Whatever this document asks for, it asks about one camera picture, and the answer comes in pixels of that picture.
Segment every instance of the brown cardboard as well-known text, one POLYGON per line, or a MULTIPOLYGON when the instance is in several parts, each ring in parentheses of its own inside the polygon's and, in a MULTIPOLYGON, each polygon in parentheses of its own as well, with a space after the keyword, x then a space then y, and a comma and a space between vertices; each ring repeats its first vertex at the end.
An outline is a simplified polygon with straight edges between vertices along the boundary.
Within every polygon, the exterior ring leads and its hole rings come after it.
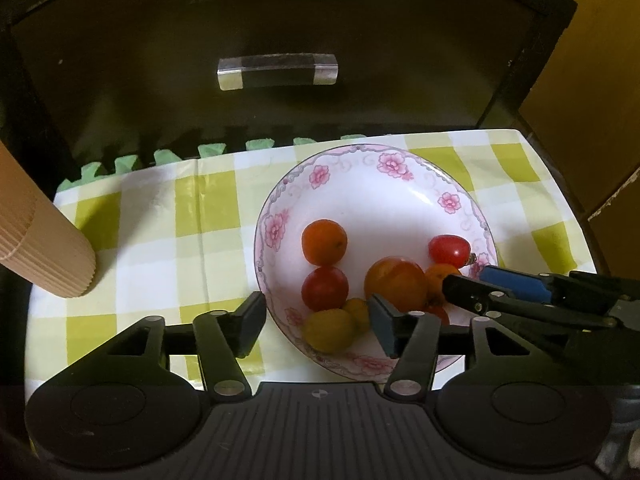
POLYGON ((86 237, 58 211, 0 143, 0 263, 61 296, 80 296, 95 273, 86 237))
POLYGON ((613 276, 640 280, 638 218, 640 178, 629 182, 589 221, 613 276))
POLYGON ((640 163, 640 0, 575 1, 520 113, 590 215, 640 163))

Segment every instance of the metal screw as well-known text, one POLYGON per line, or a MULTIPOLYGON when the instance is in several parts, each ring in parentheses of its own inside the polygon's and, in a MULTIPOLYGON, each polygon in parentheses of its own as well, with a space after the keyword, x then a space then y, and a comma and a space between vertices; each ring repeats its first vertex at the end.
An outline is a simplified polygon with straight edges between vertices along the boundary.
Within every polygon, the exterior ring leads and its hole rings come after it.
POLYGON ((233 397, 244 392, 244 384, 234 380, 220 381, 213 387, 213 391, 225 397, 233 397))
POLYGON ((389 386, 389 388, 393 393, 402 395, 403 397, 417 395, 422 389, 420 383, 417 383, 410 379, 400 379, 399 381, 394 381, 391 383, 391 386, 389 386))

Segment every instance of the yellow fruit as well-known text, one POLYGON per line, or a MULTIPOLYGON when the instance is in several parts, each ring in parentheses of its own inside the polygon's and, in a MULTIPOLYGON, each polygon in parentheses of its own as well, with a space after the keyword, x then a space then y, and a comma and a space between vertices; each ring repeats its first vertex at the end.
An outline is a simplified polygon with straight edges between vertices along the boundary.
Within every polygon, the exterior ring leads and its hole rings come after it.
POLYGON ((340 308, 314 312, 302 326, 302 337, 319 352, 335 354, 346 350, 356 337, 353 316, 340 308))
POLYGON ((353 316, 359 334, 369 331, 369 305, 367 305, 366 301, 360 298, 351 298, 346 301, 342 309, 353 316))

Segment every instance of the pink flower design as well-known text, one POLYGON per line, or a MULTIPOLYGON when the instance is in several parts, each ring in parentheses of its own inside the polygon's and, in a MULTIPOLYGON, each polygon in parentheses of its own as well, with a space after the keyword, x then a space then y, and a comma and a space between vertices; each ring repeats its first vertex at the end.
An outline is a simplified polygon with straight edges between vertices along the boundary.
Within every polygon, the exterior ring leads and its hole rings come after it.
POLYGON ((484 215, 482 214, 482 211, 480 211, 478 204, 476 204, 473 200, 471 201, 471 211, 473 211, 474 216, 478 219, 478 222, 480 222, 480 227, 482 229, 486 229, 486 221, 484 220, 484 215))
POLYGON ((388 364, 382 359, 376 359, 366 355, 357 356, 353 360, 353 363, 356 366, 361 367, 362 373, 368 376, 390 374, 391 371, 394 369, 392 365, 388 364))
POLYGON ((378 158, 378 171, 403 180, 411 180, 414 177, 404 163, 402 153, 382 153, 378 158))
POLYGON ((487 265, 491 265, 491 260, 489 259, 489 255, 487 253, 480 253, 476 257, 475 262, 469 268, 469 277, 474 280, 478 279, 480 275, 480 271, 484 269, 487 265))
POLYGON ((317 189, 322 186, 322 184, 326 184, 329 181, 329 167, 328 166, 314 166, 314 170, 309 175, 309 182, 311 182, 311 187, 313 189, 317 189))
POLYGON ((276 252, 280 249, 280 242, 284 238, 285 224, 288 219, 289 211, 285 209, 282 213, 267 216, 264 221, 264 242, 267 247, 274 249, 276 252))
POLYGON ((284 313, 287 316, 287 322, 293 326, 302 326, 305 320, 295 308, 287 308, 284 313))
POLYGON ((453 213, 462 207, 460 205, 460 197, 458 195, 452 195, 451 193, 443 193, 438 199, 438 204, 450 215, 453 215, 453 213))

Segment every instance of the yellow-green checkered cloth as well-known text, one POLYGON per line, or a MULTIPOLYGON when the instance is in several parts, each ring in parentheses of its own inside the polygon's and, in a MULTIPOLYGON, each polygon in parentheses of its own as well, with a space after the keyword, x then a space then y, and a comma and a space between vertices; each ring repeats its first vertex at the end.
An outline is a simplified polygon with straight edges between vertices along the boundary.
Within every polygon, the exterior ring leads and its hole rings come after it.
MULTIPOLYGON (((308 156, 358 142, 185 160, 58 193, 56 205, 97 251, 97 279, 89 293, 72 300, 33 287, 27 393, 142 317, 159 314, 167 324, 178 324, 207 310, 235 309, 257 290, 254 229, 273 186, 308 156)), ((484 212, 504 266, 533 273, 594 271, 577 220, 518 131, 394 135, 366 142, 408 149, 462 184, 484 212)), ((304 357, 270 319, 252 354, 240 363, 254 388, 262 380, 338 379, 304 357)), ((171 367, 194 384, 200 381, 193 356, 176 356, 171 367)))

